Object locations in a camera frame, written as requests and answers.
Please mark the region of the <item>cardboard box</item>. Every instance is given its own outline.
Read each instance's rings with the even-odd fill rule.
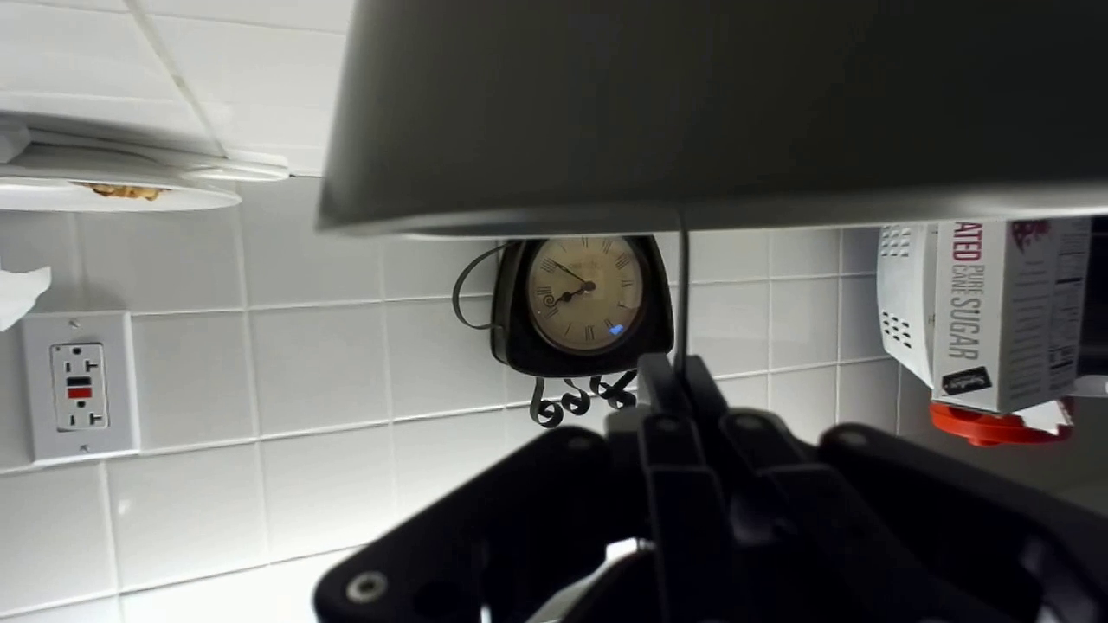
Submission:
[[[1077,380],[1089,220],[943,220],[878,236],[882,344],[935,401],[1022,410]]]

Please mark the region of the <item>electrical outlet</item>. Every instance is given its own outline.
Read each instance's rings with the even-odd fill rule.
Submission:
[[[23,317],[33,461],[138,448],[128,313]]]

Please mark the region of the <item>wall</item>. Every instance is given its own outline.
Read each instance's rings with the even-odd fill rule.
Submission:
[[[0,267],[55,267],[40,312],[134,312],[145,430],[142,457],[33,467],[21,332],[0,336],[2,623],[309,618],[323,566],[537,436],[526,376],[451,313],[483,242],[314,236],[310,178],[247,198],[0,213]],[[808,439],[841,418],[895,430],[874,231],[707,231],[692,258],[692,350],[733,403]]]

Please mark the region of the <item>clock face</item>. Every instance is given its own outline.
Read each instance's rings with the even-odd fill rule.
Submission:
[[[638,322],[645,267],[625,237],[546,237],[526,272],[537,332],[562,352],[602,352]]]

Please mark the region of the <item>metal hood underside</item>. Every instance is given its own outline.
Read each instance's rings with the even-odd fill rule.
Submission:
[[[1106,32],[1101,0],[366,0],[323,223],[1089,213]]]

